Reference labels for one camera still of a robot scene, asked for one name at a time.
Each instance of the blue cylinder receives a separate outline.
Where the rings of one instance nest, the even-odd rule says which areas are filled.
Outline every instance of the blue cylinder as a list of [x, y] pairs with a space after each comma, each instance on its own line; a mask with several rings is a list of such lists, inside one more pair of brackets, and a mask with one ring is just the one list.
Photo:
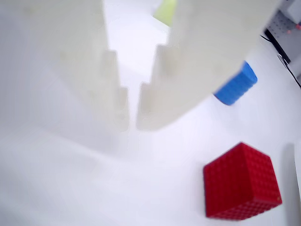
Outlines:
[[232, 105], [256, 82], [257, 77], [254, 71], [250, 65], [245, 62], [240, 73], [238, 73], [238, 75], [232, 78], [226, 85], [217, 91], [215, 96], [224, 104]]

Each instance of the red lego block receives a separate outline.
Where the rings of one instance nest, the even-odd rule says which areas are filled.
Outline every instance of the red lego block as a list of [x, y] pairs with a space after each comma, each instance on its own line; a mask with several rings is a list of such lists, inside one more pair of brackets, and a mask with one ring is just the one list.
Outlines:
[[203, 171], [208, 218], [244, 220], [282, 204], [270, 157], [244, 143]]

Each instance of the yellow-green block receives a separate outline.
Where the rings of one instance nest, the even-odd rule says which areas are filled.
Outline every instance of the yellow-green block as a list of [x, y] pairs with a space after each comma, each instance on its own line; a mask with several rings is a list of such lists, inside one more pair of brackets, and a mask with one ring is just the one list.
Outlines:
[[163, 0], [162, 4], [155, 12], [154, 18], [163, 22], [167, 26], [170, 26], [173, 20], [176, 4], [176, 0]]

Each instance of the red cube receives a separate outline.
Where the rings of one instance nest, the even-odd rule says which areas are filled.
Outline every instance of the red cube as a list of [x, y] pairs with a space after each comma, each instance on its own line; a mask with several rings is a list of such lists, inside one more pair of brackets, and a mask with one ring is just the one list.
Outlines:
[[244, 143], [204, 167], [206, 216], [244, 220], [282, 204], [270, 157]]

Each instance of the blue block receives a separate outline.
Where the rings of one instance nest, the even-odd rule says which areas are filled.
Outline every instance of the blue block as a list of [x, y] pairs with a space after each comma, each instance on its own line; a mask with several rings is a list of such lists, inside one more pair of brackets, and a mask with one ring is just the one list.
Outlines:
[[238, 73], [238, 75], [232, 78], [226, 85], [217, 91], [215, 96], [224, 104], [232, 105], [256, 82], [257, 77], [254, 71], [250, 65], [245, 62], [240, 73]]

